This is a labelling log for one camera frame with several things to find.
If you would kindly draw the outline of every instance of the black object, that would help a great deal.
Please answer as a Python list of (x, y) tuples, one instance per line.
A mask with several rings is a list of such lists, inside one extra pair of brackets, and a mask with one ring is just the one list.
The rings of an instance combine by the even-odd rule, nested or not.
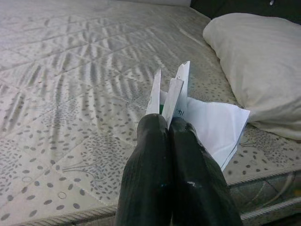
[(194, 128), (144, 116), (126, 163), (115, 226), (241, 226), (221, 169)]
[(174, 162), (174, 226), (241, 226), (222, 171), (193, 126), (174, 118), (169, 129)]
[(172, 158), (165, 119), (144, 116), (138, 144), (125, 166), (115, 226), (168, 226), (172, 214)]
[(300, 0), (192, 0), (192, 8), (213, 19), (228, 13), (276, 16), (301, 24)]

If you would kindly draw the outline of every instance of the mattress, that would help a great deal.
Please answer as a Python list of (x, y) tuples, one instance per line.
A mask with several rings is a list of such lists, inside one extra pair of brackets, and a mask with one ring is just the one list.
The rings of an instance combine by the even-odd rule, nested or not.
[[(167, 91), (190, 60), (190, 97), (237, 105), (203, 40), (209, 21), (185, 7), (0, 0), (0, 225), (110, 224), (158, 68)], [(247, 125), (223, 172), (246, 224), (297, 212), (300, 150)]]

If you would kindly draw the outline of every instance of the quilted mattress cover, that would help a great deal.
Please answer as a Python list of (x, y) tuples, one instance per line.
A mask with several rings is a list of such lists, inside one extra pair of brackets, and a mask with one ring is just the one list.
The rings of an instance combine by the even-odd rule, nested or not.
[[(158, 68), (167, 91), (190, 60), (189, 96), (237, 105), (202, 37), (209, 20), (124, 1), (0, 0), (0, 225), (111, 219)], [(247, 125), (224, 171), (246, 224), (297, 211), (300, 150)]]

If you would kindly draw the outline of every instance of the white paper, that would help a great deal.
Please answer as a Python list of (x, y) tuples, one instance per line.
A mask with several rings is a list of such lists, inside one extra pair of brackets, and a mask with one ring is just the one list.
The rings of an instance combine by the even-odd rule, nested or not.
[(170, 81), (168, 93), (160, 91), (161, 71), (156, 73), (146, 114), (159, 113), (159, 105), (164, 103), (162, 116), (168, 128), (173, 117), (191, 123), (205, 149), (224, 170), (237, 151), (250, 111), (187, 97), (189, 68), (190, 61), (180, 65), (176, 78)]
[(187, 89), (188, 89), (189, 68), (190, 68), (190, 61), (181, 64), (175, 76), (176, 79), (181, 79), (184, 81), (184, 83), (179, 96), (177, 106), (174, 111), (174, 117), (184, 118), (187, 112)]
[[(167, 93), (161, 91), (163, 101), (166, 96)], [(237, 150), (249, 113), (235, 105), (207, 103), (188, 97), (184, 119), (194, 126), (205, 149), (224, 170)]]
[(177, 106), (177, 102), (182, 90), (183, 80), (181, 79), (171, 79), (168, 94), (166, 96), (166, 100), (164, 103), (162, 116), (165, 118), (167, 122), (167, 128), (169, 129), (171, 120), (174, 116), (175, 107)]
[(161, 69), (157, 71), (154, 77), (154, 83), (151, 88), (150, 100), (147, 105), (146, 115), (157, 113), (160, 111), (160, 84), (161, 84)]

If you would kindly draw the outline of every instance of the pillow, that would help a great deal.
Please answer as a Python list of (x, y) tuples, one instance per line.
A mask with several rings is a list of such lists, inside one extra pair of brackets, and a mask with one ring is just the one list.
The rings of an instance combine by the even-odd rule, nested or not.
[(204, 29), (249, 123), (301, 140), (301, 26), (288, 20), (232, 13)]

